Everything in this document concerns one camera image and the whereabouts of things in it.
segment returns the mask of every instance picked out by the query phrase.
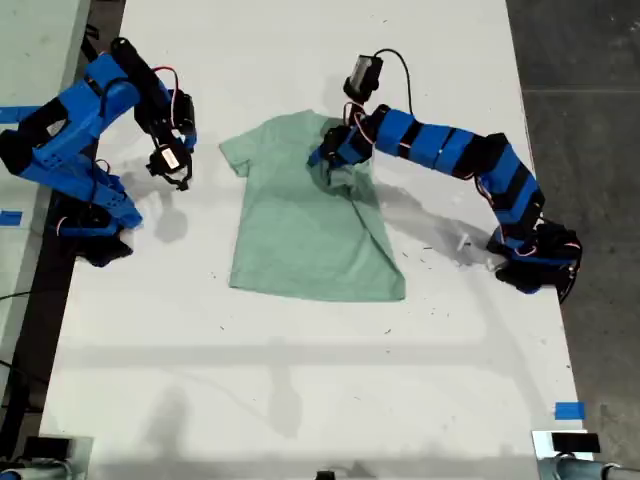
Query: blue painter's tape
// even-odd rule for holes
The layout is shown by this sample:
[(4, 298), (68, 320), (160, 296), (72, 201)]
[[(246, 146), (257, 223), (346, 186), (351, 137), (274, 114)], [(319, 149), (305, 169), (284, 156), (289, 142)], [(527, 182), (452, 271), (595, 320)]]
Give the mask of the blue painter's tape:
[(309, 157), (309, 161), (307, 165), (313, 167), (322, 161), (322, 155), (320, 155), (320, 147), (316, 148), (311, 156)]
[(0, 107), (0, 123), (20, 123), (40, 107)]
[(513, 151), (511, 145), (507, 145), (504, 149), (498, 164), (489, 173), (482, 175), (482, 179), (485, 180), (485, 187), (492, 195), (504, 193), (509, 188), (511, 179), (516, 174), (520, 160)]
[(451, 127), (424, 125), (411, 144), (409, 160), (427, 168), (433, 168), (433, 164), (436, 158), (438, 158), (440, 148), (450, 131)]
[(456, 130), (451, 136), (451, 140), (449, 140), (449, 143), (444, 146), (442, 153), (436, 160), (435, 169), (446, 175), (451, 175), (451, 172), (453, 172), (453, 168), (456, 166), (456, 163), (458, 163), (462, 152), (464, 152), (464, 149), (472, 138), (473, 133), (467, 132), (466, 130)]
[(507, 225), (510, 223), (518, 223), (524, 214), (531, 196), (538, 190), (538, 183), (533, 175), (529, 174), (527, 180), (518, 194), (518, 198), (514, 203), (511, 210), (496, 210), (495, 214), (498, 217), (498, 221), (501, 225)]
[(389, 155), (398, 156), (398, 144), (413, 123), (414, 118), (400, 110), (389, 110), (378, 129), (376, 149)]
[(19, 227), (22, 221), (22, 212), (0, 210), (0, 227)]
[(556, 420), (584, 420), (584, 403), (556, 402)]

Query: concrete floor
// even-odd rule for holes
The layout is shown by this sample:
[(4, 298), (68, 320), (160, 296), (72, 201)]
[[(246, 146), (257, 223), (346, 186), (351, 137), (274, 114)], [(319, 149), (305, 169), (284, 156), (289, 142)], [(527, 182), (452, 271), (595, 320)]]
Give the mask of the concrete floor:
[[(106, 49), (124, 0), (92, 3)], [(602, 459), (640, 468), (640, 2), (507, 4), (545, 214), (585, 246), (563, 317), (586, 425)]]

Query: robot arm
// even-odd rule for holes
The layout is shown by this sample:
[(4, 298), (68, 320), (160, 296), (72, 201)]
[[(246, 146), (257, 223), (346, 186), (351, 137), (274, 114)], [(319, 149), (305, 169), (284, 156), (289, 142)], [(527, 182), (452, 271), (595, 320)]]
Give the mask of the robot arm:
[(309, 163), (353, 165), (368, 160), (373, 148), (461, 180), (474, 179), (500, 224), (487, 245), (508, 259), (496, 272), (498, 279), (526, 293), (552, 284), (561, 300), (568, 295), (582, 247), (575, 232), (540, 223), (544, 196), (504, 134), (483, 137), (422, 124), (386, 105), (366, 116), (356, 105), (350, 121), (327, 133)]
[[(117, 38), (110, 53), (87, 66), (82, 80), (44, 106), (0, 109), (0, 121), (19, 120), (17, 130), (0, 134), (0, 158), (13, 175), (63, 194), (56, 205), (56, 232), (83, 238), (80, 250), (93, 252), (88, 259), (96, 265), (131, 253), (117, 235), (142, 222), (119, 177), (92, 159), (100, 135), (118, 117), (134, 108), (155, 146), (150, 174), (188, 189), (197, 138), (193, 103), (178, 89), (177, 75), (175, 89), (165, 87), (155, 73), (160, 69), (170, 68), (152, 70), (126, 39)], [(182, 178), (174, 177), (182, 171)], [(115, 243), (105, 242), (114, 237)], [(115, 251), (100, 251), (109, 248)]]

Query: table surface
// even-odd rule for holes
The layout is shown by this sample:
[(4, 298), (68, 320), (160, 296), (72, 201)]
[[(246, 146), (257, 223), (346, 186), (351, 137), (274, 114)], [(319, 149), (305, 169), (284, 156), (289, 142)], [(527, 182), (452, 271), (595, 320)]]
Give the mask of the table surface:
[[(89, 0), (0, 2), (0, 106), (42, 105), (73, 81)], [(0, 125), (4, 128), (15, 125)], [(0, 162), (0, 210), (22, 212), (19, 227), (0, 227), (0, 296), (27, 291), (42, 243), (49, 189), (14, 177)], [(0, 302), (0, 358), (11, 361), (27, 297)], [(8, 371), (0, 369), (0, 392)]]
[[(144, 225), (133, 256), (76, 265), (41, 432), (93, 437), (100, 479), (537, 478), (530, 431), (581, 427), (553, 418), (576, 399), (560, 309), (494, 279), (497, 222), (471, 182), (376, 155), (403, 302), (227, 286), (244, 181), (218, 144), (279, 114), (339, 116), (358, 54), (398, 49), (418, 119), (504, 131), (531, 165), (504, 1), (129, 0), (122, 32), (193, 95), (195, 179), (149, 177), (132, 115), (105, 132), (98, 156)], [(407, 106), (393, 57), (378, 102)]]

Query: green t-shirt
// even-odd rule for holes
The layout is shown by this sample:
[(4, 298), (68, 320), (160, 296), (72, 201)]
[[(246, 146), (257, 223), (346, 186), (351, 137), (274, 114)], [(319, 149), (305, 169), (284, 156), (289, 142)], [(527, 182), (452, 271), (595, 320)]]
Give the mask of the green t-shirt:
[(331, 189), (321, 166), (307, 166), (339, 121), (306, 110), (220, 145), (247, 177), (231, 287), (344, 302), (404, 298), (368, 165)]

